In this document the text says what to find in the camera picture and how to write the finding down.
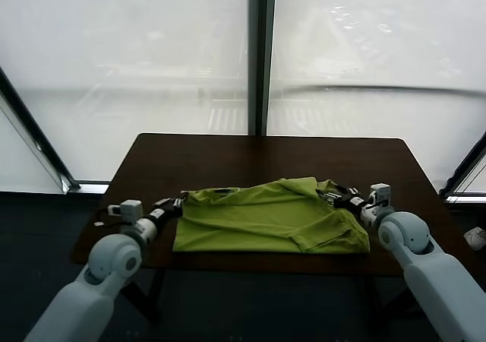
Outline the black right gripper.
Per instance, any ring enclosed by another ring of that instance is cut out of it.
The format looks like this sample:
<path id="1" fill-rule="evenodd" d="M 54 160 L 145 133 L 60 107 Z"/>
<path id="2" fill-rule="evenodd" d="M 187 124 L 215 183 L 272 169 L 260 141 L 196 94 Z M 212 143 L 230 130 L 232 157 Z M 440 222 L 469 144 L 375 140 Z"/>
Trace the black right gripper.
<path id="1" fill-rule="evenodd" d="M 332 202 L 335 208 L 361 210 L 365 206 L 365 199 L 360 196 L 357 188 L 342 187 L 342 193 L 344 195 L 339 192 L 317 190 L 318 196 L 327 202 Z"/>

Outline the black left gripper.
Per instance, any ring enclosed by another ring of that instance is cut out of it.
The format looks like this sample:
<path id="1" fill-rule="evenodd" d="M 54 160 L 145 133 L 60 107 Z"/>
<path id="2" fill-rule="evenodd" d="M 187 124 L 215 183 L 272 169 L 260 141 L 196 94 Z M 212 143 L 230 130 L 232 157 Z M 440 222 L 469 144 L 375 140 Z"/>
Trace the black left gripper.
<path id="1" fill-rule="evenodd" d="M 182 215 L 184 202 L 189 194 L 180 194 L 174 198 L 163 198 L 156 202 L 156 206 L 151 211 L 151 217 L 156 221 L 168 221 L 179 218 Z"/>

